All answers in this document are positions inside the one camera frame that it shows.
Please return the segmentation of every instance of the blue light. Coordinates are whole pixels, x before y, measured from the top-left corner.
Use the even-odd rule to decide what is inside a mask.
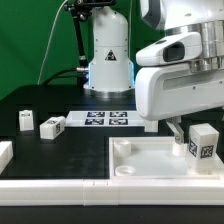
[[[132,85],[135,85],[135,66],[134,63],[131,62],[131,78],[132,78]]]
[[[91,79],[91,69],[90,69],[90,64],[88,65],[88,69],[89,69],[89,74],[88,74],[88,85],[90,86],[91,82],[90,82],[90,79]]]

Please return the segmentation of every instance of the robot body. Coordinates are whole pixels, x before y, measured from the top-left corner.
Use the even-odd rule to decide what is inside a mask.
[[[93,9],[94,58],[86,93],[120,97],[133,92],[133,64],[128,58],[128,23],[109,7]]]

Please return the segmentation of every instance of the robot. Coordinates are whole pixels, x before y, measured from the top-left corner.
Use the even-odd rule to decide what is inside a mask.
[[[142,19],[165,37],[137,53],[137,111],[148,121],[167,119],[181,144],[181,115],[224,105],[224,2],[140,3]]]
[[[78,0],[67,4],[76,28],[79,71],[88,73],[84,91],[103,98],[119,98],[134,93],[133,63],[128,58],[128,22],[109,6],[115,0]],[[88,64],[79,22],[93,18],[94,58]]]

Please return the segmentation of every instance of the white plastic housing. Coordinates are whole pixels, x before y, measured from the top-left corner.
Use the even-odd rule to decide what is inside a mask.
[[[0,142],[0,174],[13,157],[12,142]]]
[[[19,112],[19,126],[20,131],[34,130],[32,110],[24,110]]]
[[[64,117],[52,117],[40,125],[40,138],[55,139],[65,130]]]
[[[150,10],[149,0],[141,1],[142,15]],[[160,1],[160,21],[157,29],[172,29],[197,23],[205,23],[224,19],[224,3],[222,0],[154,0]]]
[[[208,171],[214,167],[219,132],[209,124],[190,127],[190,142],[186,162],[195,172]]]
[[[133,64],[128,58],[128,23],[109,7],[93,10],[94,58],[85,89],[123,92],[134,87]]]
[[[221,107],[223,85],[222,69],[192,74],[188,63],[143,68],[136,78],[137,112],[157,121]]]
[[[177,42],[182,43],[184,46],[184,57],[181,60],[165,61],[164,50]],[[136,60],[140,66],[166,65],[195,59],[199,57],[201,53],[201,35],[197,32],[191,32],[164,37],[158,42],[140,50],[136,55]]]

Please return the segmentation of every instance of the green backdrop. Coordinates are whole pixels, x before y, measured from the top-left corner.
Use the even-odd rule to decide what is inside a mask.
[[[52,24],[63,0],[0,1],[0,99],[16,88],[37,84]],[[139,0],[117,0],[113,7],[131,20],[131,54],[155,42],[162,33],[146,26],[140,18]],[[86,55],[93,57],[92,23],[81,24]],[[61,11],[52,39],[42,81],[59,70],[76,67],[78,52],[70,13]],[[52,84],[74,84],[60,80]]]

